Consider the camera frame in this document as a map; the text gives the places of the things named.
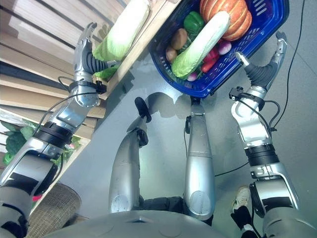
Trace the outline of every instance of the pumpkin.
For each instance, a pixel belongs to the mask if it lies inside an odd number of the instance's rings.
[[[201,0],[199,9],[206,23],[219,11],[229,13],[230,25],[222,36],[226,41],[235,41],[241,38],[252,23],[252,15],[245,0]]]

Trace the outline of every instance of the sneaker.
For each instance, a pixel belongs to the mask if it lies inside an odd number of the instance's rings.
[[[247,186],[242,186],[238,189],[236,199],[232,203],[232,213],[242,206],[247,206],[250,199],[250,190]]]

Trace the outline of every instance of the blue plastic basket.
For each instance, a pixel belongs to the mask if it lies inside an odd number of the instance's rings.
[[[288,0],[246,0],[252,14],[252,25],[245,36],[232,42],[230,52],[220,57],[214,66],[194,82],[177,78],[167,61],[165,50],[172,36],[191,11],[199,12],[200,0],[183,0],[150,42],[150,54],[162,77],[177,90],[195,97],[204,98],[214,93],[241,65],[234,57],[241,51],[250,57],[287,19]]]

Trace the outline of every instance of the black pants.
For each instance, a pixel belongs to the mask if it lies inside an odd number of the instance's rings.
[[[234,213],[231,213],[231,217],[237,226],[242,229],[246,224],[252,224],[251,215],[246,206],[241,206],[238,210],[234,210]],[[245,231],[241,238],[258,238],[254,231]]]

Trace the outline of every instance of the green cabbage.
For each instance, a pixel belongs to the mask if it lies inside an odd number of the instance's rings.
[[[95,58],[103,61],[121,61],[127,55],[134,38],[149,15],[147,0],[132,0],[118,17],[103,42],[93,52]],[[95,75],[101,78],[111,77],[117,68],[108,68]]]
[[[215,46],[230,24],[230,15],[218,12],[201,30],[192,44],[172,64],[172,72],[179,78],[187,78],[195,71],[208,52]]]

